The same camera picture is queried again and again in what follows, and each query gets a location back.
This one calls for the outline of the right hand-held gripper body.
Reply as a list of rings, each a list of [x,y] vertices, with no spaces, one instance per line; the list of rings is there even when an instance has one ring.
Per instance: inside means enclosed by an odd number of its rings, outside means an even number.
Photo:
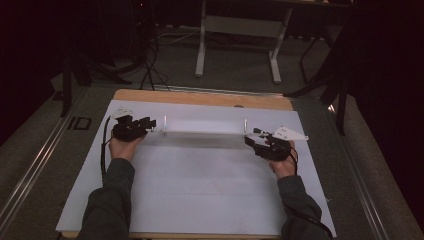
[[[272,135],[259,137],[265,140],[265,144],[262,149],[254,150],[255,154],[275,162],[283,161],[291,154],[290,141],[309,139],[308,136],[285,126],[278,127]]]

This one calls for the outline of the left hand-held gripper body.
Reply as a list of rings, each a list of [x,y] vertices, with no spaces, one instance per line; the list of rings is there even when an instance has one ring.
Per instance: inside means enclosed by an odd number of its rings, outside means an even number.
[[[133,119],[132,111],[129,109],[119,108],[112,117],[117,121],[112,129],[112,136],[120,141],[132,142],[147,134],[140,121]]]

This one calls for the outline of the person's left hand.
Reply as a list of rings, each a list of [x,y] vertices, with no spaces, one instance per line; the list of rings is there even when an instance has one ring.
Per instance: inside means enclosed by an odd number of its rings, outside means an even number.
[[[143,137],[136,138],[131,142],[121,141],[112,137],[109,142],[109,150],[112,159],[125,159],[131,161],[136,152],[138,145],[144,140]]]

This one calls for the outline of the person's right hand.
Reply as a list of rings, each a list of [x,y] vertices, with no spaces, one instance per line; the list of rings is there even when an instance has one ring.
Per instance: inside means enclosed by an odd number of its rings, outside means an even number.
[[[297,174],[298,153],[293,141],[290,141],[290,146],[291,154],[285,160],[279,162],[268,160],[270,169],[278,179],[295,176]]]

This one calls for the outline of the wooden table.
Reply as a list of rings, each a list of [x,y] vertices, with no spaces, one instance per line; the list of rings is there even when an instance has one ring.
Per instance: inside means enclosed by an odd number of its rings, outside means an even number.
[[[206,93],[187,91],[147,91],[119,89],[114,93],[114,100],[135,102],[159,102],[197,104],[202,106],[226,106],[233,109],[260,108],[272,110],[292,111],[292,103],[281,94],[242,95],[241,93]],[[135,239],[274,239],[271,235],[217,235],[217,234],[190,234],[190,233],[141,233],[130,234]]]

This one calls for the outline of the white table mat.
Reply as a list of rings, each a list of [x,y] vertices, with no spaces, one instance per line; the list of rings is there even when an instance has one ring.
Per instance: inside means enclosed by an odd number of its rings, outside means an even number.
[[[102,148],[119,108],[136,119],[157,122],[134,156],[131,232],[277,236],[286,219],[276,178],[244,142],[245,135],[163,133],[165,116],[189,119],[247,120],[273,132],[285,126],[303,130],[295,111],[113,100],[56,226],[64,234],[80,230],[89,194],[101,186]]]

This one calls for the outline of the black metal stand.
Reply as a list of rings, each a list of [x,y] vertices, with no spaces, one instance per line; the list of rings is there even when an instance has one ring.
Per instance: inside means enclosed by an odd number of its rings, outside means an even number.
[[[337,53],[336,43],[339,35],[343,32],[342,25],[325,25],[321,28],[319,35],[315,38],[301,55],[299,60],[299,67],[306,86],[291,93],[287,93],[286,97],[297,98],[308,92],[311,92],[323,85],[326,86],[324,92],[320,96],[320,101],[327,107],[330,107],[335,99],[338,99],[336,114],[336,127],[339,133],[344,136],[344,119],[346,111],[346,101],[348,95],[349,78],[341,73],[337,65],[335,54]],[[307,78],[304,59],[308,52],[312,49],[314,44],[323,38],[330,51],[327,54],[320,69],[310,79]]]
[[[75,77],[78,83],[84,86],[89,86],[92,82],[88,72],[88,67],[92,67],[106,79],[118,84],[129,84],[113,73],[111,70],[101,66],[96,61],[80,52],[69,51],[64,55],[62,70],[62,112],[61,117],[65,117],[72,106],[72,77]]]

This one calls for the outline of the aluminium rail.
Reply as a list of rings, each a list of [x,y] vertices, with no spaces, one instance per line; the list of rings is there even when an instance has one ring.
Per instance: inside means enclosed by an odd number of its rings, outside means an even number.
[[[342,145],[342,149],[347,158],[347,165],[349,174],[351,175],[352,183],[355,192],[358,196],[363,212],[366,216],[368,225],[373,233],[374,240],[389,240],[387,231],[382,223],[378,210],[376,209],[375,202],[372,199],[367,185],[360,173],[356,160],[348,146],[344,136],[342,136],[336,128],[336,135]]]
[[[62,103],[48,100],[0,147],[0,236],[8,231],[87,90],[75,91],[64,116]]]

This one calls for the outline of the white metal desk frame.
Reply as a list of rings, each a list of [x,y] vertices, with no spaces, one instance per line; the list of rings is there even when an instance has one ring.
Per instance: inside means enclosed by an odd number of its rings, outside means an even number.
[[[226,16],[214,16],[206,13],[207,0],[201,1],[200,18],[200,42],[195,68],[195,76],[202,77],[204,74],[205,54],[206,54],[206,33],[225,33],[256,37],[275,38],[276,45],[272,51],[268,52],[269,65],[271,68],[273,82],[280,84],[280,75],[277,57],[288,28],[293,9],[287,8],[283,13],[283,20],[267,21],[254,20]]]

